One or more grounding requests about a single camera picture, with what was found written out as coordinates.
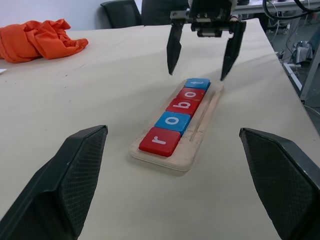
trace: white table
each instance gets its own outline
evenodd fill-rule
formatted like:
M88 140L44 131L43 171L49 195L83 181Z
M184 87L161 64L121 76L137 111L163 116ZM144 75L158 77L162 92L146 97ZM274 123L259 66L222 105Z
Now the white table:
M300 0L302 3L305 4L306 7L308 7L308 0ZM278 2L274 1L273 4L275 5L276 9L279 12L282 11L296 11L301 10L294 0L287 0L285 2ZM309 0L310 8L316 8L320 5L320 0ZM270 12L275 12L275 8L270 4L269 6ZM257 14L257 13L264 13L264 9L262 7L262 0L250 0L250 3L248 5L244 6L236 6L234 14Z
M79 240L278 240L256 193L241 127L295 141L320 166L320 138L257 19L191 170L174 176L138 164L129 146L178 84L219 79L227 34L184 28L173 76L170 26L69 32L86 37L74 56L8 64L0 75L0 217L64 139L106 124L98 185Z

